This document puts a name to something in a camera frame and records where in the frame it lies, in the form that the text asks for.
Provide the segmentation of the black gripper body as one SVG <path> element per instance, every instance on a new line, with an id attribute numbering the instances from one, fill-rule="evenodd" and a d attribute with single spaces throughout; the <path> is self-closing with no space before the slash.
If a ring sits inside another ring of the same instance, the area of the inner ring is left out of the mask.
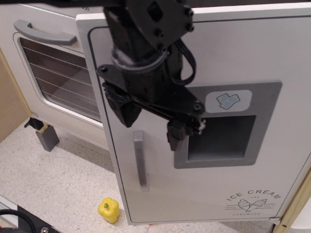
<path id="1" fill-rule="evenodd" d="M 116 59 L 113 65 L 102 64 L 97 67 L 96 73 L 103 79 L 103 90 L 108 84 L 119 87 L 128 93 L 141 110 L 168 122 L 185 122 L 186 134 L 201 134 L 206 127 L 202 118 L 205 107 L 186 87 L 196 75 L 195 60 L 190 58 L 188 63 L 192 74 L 184 80 L 181 78 L 182 60 L 166 55 L 136 63 Z"/>

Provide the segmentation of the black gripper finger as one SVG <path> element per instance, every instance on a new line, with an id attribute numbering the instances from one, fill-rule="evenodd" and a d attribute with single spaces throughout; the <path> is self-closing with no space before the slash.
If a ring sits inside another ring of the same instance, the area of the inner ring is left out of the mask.
<path id="1" fill-rule="evenodd" d="M 128 93 L 119 87 L 108 84 L 104 90 L 110 108 L 120 122 L 130 128 L 138 118 L 141 108 L 136 106 Z"/>
<path id="2" fill-rule="evenodd" d="M 170 144 L 171 151 L 177 151 L 180 143 L 186 137 L 186 123 L 179 120 L 171 120 L 167 124 L 167 139 Z"/>

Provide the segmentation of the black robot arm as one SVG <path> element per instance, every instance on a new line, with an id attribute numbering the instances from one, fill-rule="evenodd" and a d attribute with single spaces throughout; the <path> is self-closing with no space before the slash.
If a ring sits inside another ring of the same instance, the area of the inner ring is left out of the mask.
<path id="1" fill-rule="evenodd" d="M 131 127 L 142 110 L 168 121 L 171 150 L 205 127 L 187 89 L 184 0 L 3 0 L 0 46 L 30 109 L 30 124 L 63 128 L 107 148 L 103 111 Z"/>

